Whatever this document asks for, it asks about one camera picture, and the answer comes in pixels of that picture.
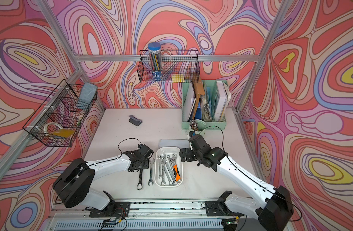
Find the silver end wrench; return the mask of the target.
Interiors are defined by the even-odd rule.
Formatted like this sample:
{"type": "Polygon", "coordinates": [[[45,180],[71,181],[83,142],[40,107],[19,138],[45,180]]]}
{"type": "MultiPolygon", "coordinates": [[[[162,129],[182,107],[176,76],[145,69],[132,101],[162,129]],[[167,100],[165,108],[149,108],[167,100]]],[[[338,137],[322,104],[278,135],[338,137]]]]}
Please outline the silver end wrench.
{"type": "Polygon", "coordinates": [[[154,185],[154,180],[153,180],[153,164],[155,163],[155,159],[151,158],[149,160],[149,168],[150,168],[150,177],[148,181],[148,186],[153,186],[154,185]]]}

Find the long silver combination wrench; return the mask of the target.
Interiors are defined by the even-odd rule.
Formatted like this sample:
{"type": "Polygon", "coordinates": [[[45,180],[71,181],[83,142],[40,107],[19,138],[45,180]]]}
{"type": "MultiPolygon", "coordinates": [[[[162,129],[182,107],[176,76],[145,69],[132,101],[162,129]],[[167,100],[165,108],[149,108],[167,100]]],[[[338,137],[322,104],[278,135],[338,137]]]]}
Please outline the long silver combination wrench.
{"type": "Polygon", "coordinates": [[[137,190],[142,190],[143,189],[142,178],[143,178],[143,169],[140,169],[139,170],[139,180],[138,180],[137,190]]]}

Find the white plastic storage box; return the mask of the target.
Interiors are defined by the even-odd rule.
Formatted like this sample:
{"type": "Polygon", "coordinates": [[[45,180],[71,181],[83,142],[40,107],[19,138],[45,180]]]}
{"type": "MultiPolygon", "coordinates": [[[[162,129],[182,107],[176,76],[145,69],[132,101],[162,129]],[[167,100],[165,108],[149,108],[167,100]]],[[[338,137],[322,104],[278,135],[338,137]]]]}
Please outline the white plastic storage box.
{"type": "Polygon", "coordinates": [[[175,188],[175,187],[180,186],[183,183],[183,164],[182,164],[180,156],[179,156],[179,151],[180,151],[180,149],[177,147],[163,147],[163,148],[160,148],[156,152],[154,180],[155,180],[156,185],[158,185],[159,187],[161,187],[161,188],[175,188]],[[172,157],[172,154],[177,155],[176,164],[178,166],[179,174],[181,176],[181,183],[177,183],[177,185],[169,185],[168,179],[165,176],[166,185],[165,186],[161,185],[161,179],[159,178],[159,156],[162,156],[162,154],[166,155],[166,159],[169,163],[169,167],[171,168],[171,172],[172,172],[173,177],[174,177],[174,172],[173,172],[173,168],[172,168],[172,165],[171,165],[171,162],[169,159],[172,157]]]}

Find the small silver wrench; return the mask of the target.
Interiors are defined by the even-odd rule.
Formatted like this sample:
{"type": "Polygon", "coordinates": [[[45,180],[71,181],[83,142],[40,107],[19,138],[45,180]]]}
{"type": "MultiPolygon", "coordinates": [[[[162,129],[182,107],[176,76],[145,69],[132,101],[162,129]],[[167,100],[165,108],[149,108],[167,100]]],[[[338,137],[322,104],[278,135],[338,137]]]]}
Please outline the small silver wrench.
{"type": "Polygon", "coordinates": [[[164,165],[163,165],[163,159],[161,156],[159,156],[159,178],[161,179],[161,185],[165,186],[165,172],[164,172],[164,165]]]}

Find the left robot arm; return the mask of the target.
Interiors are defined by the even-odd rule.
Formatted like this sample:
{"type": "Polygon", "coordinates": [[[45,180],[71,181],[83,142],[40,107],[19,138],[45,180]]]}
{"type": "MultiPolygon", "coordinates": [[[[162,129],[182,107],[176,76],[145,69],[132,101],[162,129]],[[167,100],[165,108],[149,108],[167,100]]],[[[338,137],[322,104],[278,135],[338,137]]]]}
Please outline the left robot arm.
{"type": "Polygon", "coordinates": [[[114,211],[112,196],[93,188],[92,183],[117,172],[147,169],[153,154],[151,148],[140,143],[136,150],[122,152],[116,157],[88,162],[77,158],[55,180],[53,189],[66,208],[83,205],[99,211],[114,211]]]}

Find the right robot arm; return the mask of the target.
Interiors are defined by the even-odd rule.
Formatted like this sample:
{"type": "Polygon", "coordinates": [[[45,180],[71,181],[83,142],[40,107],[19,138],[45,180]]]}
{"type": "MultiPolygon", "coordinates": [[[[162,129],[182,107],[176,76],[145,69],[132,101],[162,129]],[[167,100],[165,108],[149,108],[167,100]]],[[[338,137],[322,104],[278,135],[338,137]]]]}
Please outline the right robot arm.
{"type": "Polygon", "coordinates": [[[189,138],[190,146],[182,148],[182,162],[196,161],[213,171],[226,176],[241,187],[249,197],[244,198],[226,191],[218,199],[231,213],[240,213],[255,218],[267,231],[283,231],[294,214],[289,190],[275,187],[257,178],[241,167],[228,153],[219,147],[211,148],[204,137],[196,134],[189,138]]]}

